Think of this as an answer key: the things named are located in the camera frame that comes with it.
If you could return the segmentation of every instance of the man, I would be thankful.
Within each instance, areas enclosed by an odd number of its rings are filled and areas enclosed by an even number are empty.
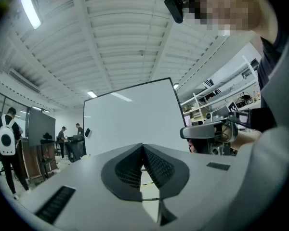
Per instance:
[[[67,141],[67,139],[64,138],[64,133],[63,133],[65,130],[66,130],[66,128],[62,127],[61,131],[58,134],[58,143],[60,145],[62,158],[64,158],[64,141]]]
[[[6,124],[8,125],[15,118],[15,116],[16,116],[16,110],[13,107],[9,108],[7,114],[5,115]],[[2,118],[0,117],[0,128],[2,126],[3,126],[2,125]],[[14,124],[12,126],[12,130],[13,130],[15,142],[17,143],[17,141],[20,140],[21,134],[20,134],[19,126],[16,122],[14,122]],[[5,156],[5,155],[2,155],[0,153],[0,161],[3,164],[6,181],[9,185],[13,195],[14,195],[14,199],[19,200],[19,197],[15,191],[15,186],[14,186],[12,171],[11,171],[11,165],[13,166],[13,170],[14,170],[16,176],[18,177],[20,183],[23,185],[24,189],[26,191],[29,191],[29,187],[28,187],[28,184],[26,182],[25,177],[21,174],[17,151],[16,151],[15,155],[9,155],[9,156]]]
[[[83,128],[79,125],[79,123],[76,124],[76,128],[78,129],[77,134],[82,135],[83,137],[85,136],[85,133],[83,131]]]
[[[277,64],[286,45],[288,36],[277,21],[274,9],[267,0],[186,0],[189,12],[201,23],[217,24],[220,29],[256,32],[263,42],[263,58],[258,67],[259,86],[262,90],[269,81],[269,75]],[[267,107],[262,98],[262,107]],[[238,150],[243,144],[256,141],[261,133],[239,135],[231,147]]]

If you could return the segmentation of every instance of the white ceiling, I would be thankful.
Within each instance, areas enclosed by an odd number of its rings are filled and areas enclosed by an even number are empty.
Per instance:
[[[36,30],[20,0],[13,0],[1,22],[0,72],[7,74],[12,68],[38,86],[40,94],[28,100],[47,108],[82,105],[90,90],[101,95],[165,77],[179,83],[178,93],[183,95],[190,78],[201,83],[210,77],[212,69],[196,73],[233,37],[218,37],[186,21],[174,23],[164,0],[35,3],[42,20]],[[241,44],[250,40],[239,38]],[[224,61],[244,46],[236,47],[237,41],[229,56],[223,54]]]

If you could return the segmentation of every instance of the white shelving unit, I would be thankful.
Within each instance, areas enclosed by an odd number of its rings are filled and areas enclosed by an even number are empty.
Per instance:
[[[222,100],[225,100],[225,99],[227,99],[227,98],[229,98],[229,97],[231,97],[231,96],[234,96],[234,95],[242,92],[242,91],[245,90],[246,88],[252,86],[253,84],[257,83],[257,82],[258,82],[258,77],[257,77],[254,69],[253,69],[252,66],[250,65],[250,62],[247,61],[247,59],[246,59],[245,56],[242,56],[242,58],[243,58],[244,62],[243,62],[231,75],[225,77],[224,79],[222,79],[221,81],[219,81],[219,82],[216,83],[215,85],[213,85],[213,86],[205,89],[205,90],[202,91],[201,93],[199,93],[199,94],[197,94],[197,95],[194,94],[194,97],[193,97],[193,98],[191,98],[191,99],[187,100],[186,102],[182,103],[181,106],[183,106],[183,105],[185,105],[185,104],[187,104],[187,103],[189,103],[189,102],[191,102],[191,101],[196,101],[196,104],[197,104],[197,107],[191,109],[190,111],[184,112],[183,115],[184,115],[184,116],[187,116],[187,115],[189,115],[189,114],[192,113],[192,112],[199,111],[199,113],[201,114],[201,120],[204,122],[205,119],[204,119],[204,117],[203,117],[203,115],[202,115],[201,109],[206,108],[206,107],[208,107],[208,106],[211,106],[211,105],[213,105],[213,104],[215,104],[215,103],[218,103],[218,102],[220,102],[220,101],[222,101]],[[251,73],[252,73],[253,76],[254,76],[254,78],[253,78],[252,81],[250,81],[249,83],[245,84],[244,86],[242,86],[242,87],[240,87],[240,88],[238,88],[238,89],[236,89],[236,90],[233,90],[233,91],[230,92],[229,94],[220,97],[220,98],[217,99],[217,100],[214,100],[214,101],[212,101],[212,102],[209,102],[209,103],[207,103],[207,104],[205,104],[205,105],[200,105],[200,104],[199,104],[198,99],[201,99],[201,98],[205,97],[206,95],[210,94],[211,92],[216,91],[217,89],[219,89],[219,88],[222,87],[223,85],[227,84],[229,81],[231,81],[231,80],[235,79],[236,77],[238,77],[239,75],[243,74],[243,73],[244,73],[245,71],[247,71],[248,69],[251,71]],[[239,110],[244,110],[244,109],[248,109],[248,107],[244,106],[244,107],[242,107],[242,108],[239,109]]]

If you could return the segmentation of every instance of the fluorescent light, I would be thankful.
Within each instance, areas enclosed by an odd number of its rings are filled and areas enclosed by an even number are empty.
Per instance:
[[[92,98],[96,98],[97,96],[94,94],[93,91],[89,91],[88,94],[92,97]]]
[[[34,10],[32,1],[31,0],[20,0],[20,1],[33,28],[37,29],[40,26],[40,20],[37,13]]]
[[[38,107],[35,107],[35,106],[32,106],[32,108],[33,108],[33,109],[36,109],[36,110],[42,110],[42,109],[40,109],[40,108],[38,108]]]
[[[115,97],[117,97],[117,98],[120,98],[120,99],[122,99],[122,100],[125,100],[125,101],[127,101],[127,102],[131,102],[131,101],[132,101],[132,100],[130,100],[129,98],[124,97],[124,96],[122,96],[122,95],[120,95],[120,94],[118,94],[118,93],[116,93],[116,92],[113,92],[113,93],[111,93],[110,95],[113,95],[113,96],[115,96]]]

